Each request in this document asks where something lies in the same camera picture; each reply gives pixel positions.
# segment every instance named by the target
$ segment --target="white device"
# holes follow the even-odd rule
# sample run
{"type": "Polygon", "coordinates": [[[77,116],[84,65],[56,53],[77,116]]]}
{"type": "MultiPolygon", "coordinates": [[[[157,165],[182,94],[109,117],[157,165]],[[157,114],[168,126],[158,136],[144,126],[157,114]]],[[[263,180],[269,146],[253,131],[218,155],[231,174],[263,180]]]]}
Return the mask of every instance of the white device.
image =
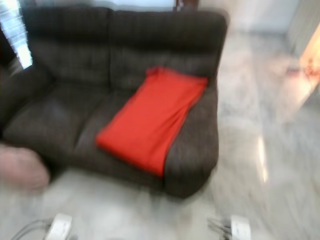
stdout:
{"type": "Polygon", "coordinates": [[[57,214],[52,222],[45,240],[66,240],[71,230],[72,217],[57,214]]]}
{"type": "Polygon", "coordinates": [[[231,216],[232,240],[251,240],[249,220],[245,217],[231,216]]]}

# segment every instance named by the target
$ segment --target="marble floor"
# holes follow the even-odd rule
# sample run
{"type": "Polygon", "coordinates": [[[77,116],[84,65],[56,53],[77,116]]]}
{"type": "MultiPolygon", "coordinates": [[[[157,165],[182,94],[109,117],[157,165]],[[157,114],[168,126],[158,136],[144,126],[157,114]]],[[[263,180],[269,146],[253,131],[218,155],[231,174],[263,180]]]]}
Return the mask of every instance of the marble floor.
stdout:
{"type": "Polygon", "coordinates": [[[0,239],[62,212],[73,216],[71,239],[79,240],[218,240],[207,218],[233,214],[249,218],[252,240],[319,240],[320,95],[317,81],[287,74],[296,64],[280,35],[228,35],[220,159],[204,192],[177,202],[74,169],[42,194],[1,183],[0,239]]]}

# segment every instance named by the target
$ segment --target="sofa armrest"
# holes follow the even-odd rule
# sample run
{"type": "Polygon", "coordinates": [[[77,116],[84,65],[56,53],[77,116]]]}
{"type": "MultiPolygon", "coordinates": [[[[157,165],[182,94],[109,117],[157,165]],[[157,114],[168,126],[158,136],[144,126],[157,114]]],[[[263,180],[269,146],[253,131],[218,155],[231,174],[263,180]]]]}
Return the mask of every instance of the sofa armrest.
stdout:
{"type": "Polygon", "coordinates": [[[187,198],[196,193],[211,175],[219,155],[217,90],[208,88],[188,116],[167,155],[164,188],[187,198]]]}
{"type": "Polygon", "coordinates": [[[0,81],[0,132],[19,108],[52,82],[53,78],[46,71],[34,65],[0,81]]]}

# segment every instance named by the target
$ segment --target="back cushion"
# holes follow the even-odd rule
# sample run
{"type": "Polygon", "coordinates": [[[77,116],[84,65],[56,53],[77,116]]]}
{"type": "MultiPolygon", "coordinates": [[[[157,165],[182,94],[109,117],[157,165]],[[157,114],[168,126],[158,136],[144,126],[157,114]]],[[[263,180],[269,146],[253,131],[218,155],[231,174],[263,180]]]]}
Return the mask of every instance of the back cushion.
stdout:
{"type": "Polygon", "coordinates": [[[111,86],[137,89],[154,66],[212,79],[226,31],[226,19],[213,12],[114,11],[109,24],[111,86]]]}
{"type": "Polygon", "coordinates": [[[109,12],[102,7],[22,8],[33,61],[57,81],[108,86],[109,12]]]}

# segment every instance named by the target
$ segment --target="red towel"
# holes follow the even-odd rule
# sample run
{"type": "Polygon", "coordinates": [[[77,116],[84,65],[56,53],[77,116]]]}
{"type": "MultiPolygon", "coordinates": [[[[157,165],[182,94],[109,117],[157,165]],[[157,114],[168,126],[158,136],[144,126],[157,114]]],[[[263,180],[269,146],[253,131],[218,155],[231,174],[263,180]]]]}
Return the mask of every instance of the red towel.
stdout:
{"type": "Polygon", "coordinates": [[[208,79],[157,67],[96,137],[102,149],[157,176],[189,109],[199,100],[208,79]]]}

